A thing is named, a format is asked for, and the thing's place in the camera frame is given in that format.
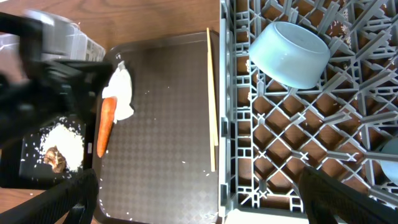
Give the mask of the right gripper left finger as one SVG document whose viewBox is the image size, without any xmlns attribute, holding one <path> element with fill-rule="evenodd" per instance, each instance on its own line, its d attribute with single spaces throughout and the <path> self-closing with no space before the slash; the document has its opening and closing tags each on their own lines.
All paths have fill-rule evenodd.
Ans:
<svg viewBox="0 0 398 224">
<path fill-rule="evenodd" d="M 1 214 L 1 223 L 53 224 L 62 217 L 64 223 L 90 224 L 96 208 L 99 184 L 93 169 L 64 180 L 42 194 Z"/>
</svg>

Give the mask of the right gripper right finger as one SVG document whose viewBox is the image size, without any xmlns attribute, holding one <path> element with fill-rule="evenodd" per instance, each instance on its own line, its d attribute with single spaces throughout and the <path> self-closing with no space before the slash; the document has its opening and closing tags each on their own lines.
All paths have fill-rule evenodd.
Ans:
<svg viewBox="0 0 398 224">
<path fill-rule="evenodd" d="M 323 171 L 304 167 L 298 184 L 300 197 L 310 224 L 336 223 L 397 223 L 397 212 L 382 205 Z"/>
</svg>

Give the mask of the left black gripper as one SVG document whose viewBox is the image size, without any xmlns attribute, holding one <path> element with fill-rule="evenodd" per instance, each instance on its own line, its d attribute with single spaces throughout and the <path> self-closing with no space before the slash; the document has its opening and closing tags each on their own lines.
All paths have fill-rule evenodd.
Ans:
<svg viewBox="0 0 398 224">
<path fill-rule="evenodd" d="M 21 124 L 45 124 L 62 114 L 90 123 L 96 99 L 113 71 L 109 62 L 33 60 L 22 64 L 29 82 L 18 97 Z"/>
</svg>

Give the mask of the brown food scrap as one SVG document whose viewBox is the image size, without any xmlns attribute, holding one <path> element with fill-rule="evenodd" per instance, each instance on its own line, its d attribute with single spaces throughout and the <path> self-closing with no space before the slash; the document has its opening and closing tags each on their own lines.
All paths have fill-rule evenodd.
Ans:
<svg viewBox="0 0 398 224">
<path fill-rule="evenodd" d="M 44 163 L 50 165 L 54 173 L 62 173 L 67 167 L 65 157 L 56 146 L 50 147 L 44 155 Z"/>
</svg>

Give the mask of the white rice pile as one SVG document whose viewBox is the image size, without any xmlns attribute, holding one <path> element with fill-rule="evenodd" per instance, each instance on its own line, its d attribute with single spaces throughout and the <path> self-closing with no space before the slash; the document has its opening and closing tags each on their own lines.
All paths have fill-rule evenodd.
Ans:
<svg viewBox="0 0 398 224">
<path fill-rule="evenodd" d="M 51 147 L 56 147 L 66 159 L 70 171 L 78 172 L 79 168 L 83 167 L 84 137 L 75 128 L 57 123 L 40 140 L 42 152 L 47 152 Z"/>
</svg>

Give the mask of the orange carrot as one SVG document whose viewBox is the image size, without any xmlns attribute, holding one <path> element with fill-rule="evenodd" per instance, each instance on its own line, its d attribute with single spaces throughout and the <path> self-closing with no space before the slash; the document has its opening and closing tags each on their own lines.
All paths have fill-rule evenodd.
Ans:
<svg viewBox="0 0 398 224">
<path fill-rule="evenodd" d="M 96 144 L 96 152 L 99 158 L 102 158 L 104 153 L 106 152 L 106 147 L 108 145 L 109 136 L 111 134 L 113 126 L 116 105 L 117 98 L 114 96 L 105 98 L 102 103 L 98 138 Z"/>
</svg>

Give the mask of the white tissue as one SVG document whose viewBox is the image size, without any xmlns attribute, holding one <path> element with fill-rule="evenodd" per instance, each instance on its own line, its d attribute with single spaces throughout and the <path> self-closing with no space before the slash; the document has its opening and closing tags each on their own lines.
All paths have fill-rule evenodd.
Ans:
<svg viewBox="0 0 398 224">
<path fill-rule="evenodd" d="M 117 99 L 114 112 L 114 124 L 131 117 L 134 114 L 132 107 L 132 81 L 124 61 L 118 63 L 108 85 L 102 91 L 102 99 L 115 97 Z"/>
</svg>

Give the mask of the light blue cup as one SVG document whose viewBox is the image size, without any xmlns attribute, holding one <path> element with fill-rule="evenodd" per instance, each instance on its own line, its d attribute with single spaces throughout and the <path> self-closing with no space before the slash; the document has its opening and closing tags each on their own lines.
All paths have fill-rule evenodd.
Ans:
<svg viewBox="0 0 398 224">
<path fill-rule="evenodd" d="M 383 154 L 397 155 L 397 138 L 391 139 L 382 149 Z M 381 168 L 385 176 L 397 185 L 397 162 L 381 161 Z"/>
</svg>

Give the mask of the light blue rice bowl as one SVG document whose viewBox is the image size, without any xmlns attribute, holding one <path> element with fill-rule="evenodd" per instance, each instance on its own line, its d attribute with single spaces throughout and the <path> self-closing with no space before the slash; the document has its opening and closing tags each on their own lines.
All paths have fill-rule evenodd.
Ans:
<svg viewBox="0 0 398 224">
<path fill-rule="evenodd" d="M 311 89 L 330 59 L 330 49 L 306 28 L 272 22 L 250 45 L 249 58 L 273 80 L 292 88 Z"/>
</svg>

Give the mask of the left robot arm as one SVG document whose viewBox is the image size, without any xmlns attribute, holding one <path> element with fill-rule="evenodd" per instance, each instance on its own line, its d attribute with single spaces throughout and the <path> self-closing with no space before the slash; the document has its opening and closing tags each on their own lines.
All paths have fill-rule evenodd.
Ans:
<svg viewBox="0 0 398 224">
<path fill-rule="evenodd" d="M 31 16 L 1 13 L 1 32 L 19 39 L 15 67 L 1 62 L 1 148 L 33 133 L 57 116 L 91 121 L 93 107 L 113 66 L 109 62 L 45 60 L 66 52 L 68 19 L 34 11 Z"/>
</svg>

